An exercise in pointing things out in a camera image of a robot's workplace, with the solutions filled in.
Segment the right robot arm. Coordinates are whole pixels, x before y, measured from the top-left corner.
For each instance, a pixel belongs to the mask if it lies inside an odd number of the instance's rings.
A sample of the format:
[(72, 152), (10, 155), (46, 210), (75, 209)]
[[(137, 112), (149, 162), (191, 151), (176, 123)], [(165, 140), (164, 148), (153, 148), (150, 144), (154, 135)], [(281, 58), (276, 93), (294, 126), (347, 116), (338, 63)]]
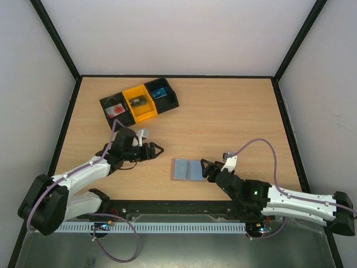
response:
[(216, 184), (248, 218), (295, 218), (327, 227), (337, 235), (355, 235), (353, 203), (346, 193), (310, 194), (259, 180), (244, 180), (234, 174), (236, 163), (236, 157), (228, 158), (225, 163), (200, 160), (202, 176)]

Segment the red white credit card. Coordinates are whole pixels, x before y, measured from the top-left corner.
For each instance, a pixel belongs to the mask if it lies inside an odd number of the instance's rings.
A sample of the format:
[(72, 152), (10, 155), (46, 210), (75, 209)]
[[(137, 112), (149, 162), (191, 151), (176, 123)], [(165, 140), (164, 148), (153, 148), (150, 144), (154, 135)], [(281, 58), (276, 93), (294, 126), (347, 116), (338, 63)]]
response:
[(105, 109), (105, 112), (109, 118), (114, 118), (122, 113), (124, 113), (126, 109), (123, 107), (121, 103), (115, 104), (111, 107)]

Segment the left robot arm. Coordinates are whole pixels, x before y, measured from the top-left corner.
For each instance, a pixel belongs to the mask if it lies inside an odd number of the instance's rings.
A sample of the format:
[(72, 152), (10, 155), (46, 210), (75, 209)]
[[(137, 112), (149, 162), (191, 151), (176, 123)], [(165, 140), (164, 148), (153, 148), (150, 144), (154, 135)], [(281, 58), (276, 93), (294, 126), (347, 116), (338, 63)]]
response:
[(99, 210), (106, 195), (92, 189), (82, 195), (78, 191), (123, 168), (125, 162), (137, 164), (152, 160), (164, 152), (154, 142), (145, 142), (147, 129), (134, 131), (121, 128), (89, 161), (60, 175), (37, 176), (26, 193), (18, 216), (29, 231), (47, 236), (69, 219)]

